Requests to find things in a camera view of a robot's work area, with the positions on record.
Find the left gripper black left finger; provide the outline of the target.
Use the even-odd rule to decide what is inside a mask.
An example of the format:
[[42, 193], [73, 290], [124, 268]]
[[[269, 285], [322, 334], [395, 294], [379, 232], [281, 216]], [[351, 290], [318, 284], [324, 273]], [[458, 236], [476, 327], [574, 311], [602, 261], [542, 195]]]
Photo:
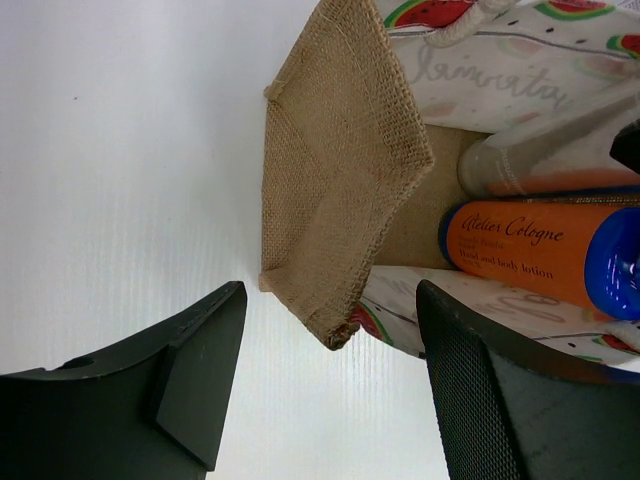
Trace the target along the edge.
[[219, 454], [247, 293], [182, 312], [62, 366], [1, 379], [5, 479], [203, 479]]

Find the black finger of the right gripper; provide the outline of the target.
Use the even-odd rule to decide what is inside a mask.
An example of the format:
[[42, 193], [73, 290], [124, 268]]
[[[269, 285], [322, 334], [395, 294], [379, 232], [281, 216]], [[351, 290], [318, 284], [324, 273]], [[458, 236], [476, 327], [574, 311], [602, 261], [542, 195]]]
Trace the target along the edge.
[[615, 136], [610, 157], [633, 172], [640, 173], [640, 121], [623, 127]]

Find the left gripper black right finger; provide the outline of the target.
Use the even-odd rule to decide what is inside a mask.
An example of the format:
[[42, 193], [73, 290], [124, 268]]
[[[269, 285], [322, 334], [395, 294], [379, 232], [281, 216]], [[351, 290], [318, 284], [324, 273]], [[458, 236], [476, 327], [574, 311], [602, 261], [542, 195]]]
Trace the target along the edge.
[[548, 348], [427, 280], [416, 306], [450, 478], [638, 478], [637, 373]]

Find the patterned canvas bag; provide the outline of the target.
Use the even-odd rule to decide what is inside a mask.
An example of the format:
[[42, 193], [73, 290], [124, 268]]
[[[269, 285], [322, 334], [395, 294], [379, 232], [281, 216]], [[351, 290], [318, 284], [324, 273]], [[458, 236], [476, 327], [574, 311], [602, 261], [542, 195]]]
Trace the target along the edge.
[[639, 14], [611, 2], [320, 2], [265, 92], [261, 289], [332, 350], [365, 329], [422, 357], [428, 280], [545, 346], [637, 370], [639, 317], [463, 272], [438, 240], [469, 201], [639, 209], [639, 186], [477, 198], [457, 173], [472, 144], [630, 82]]

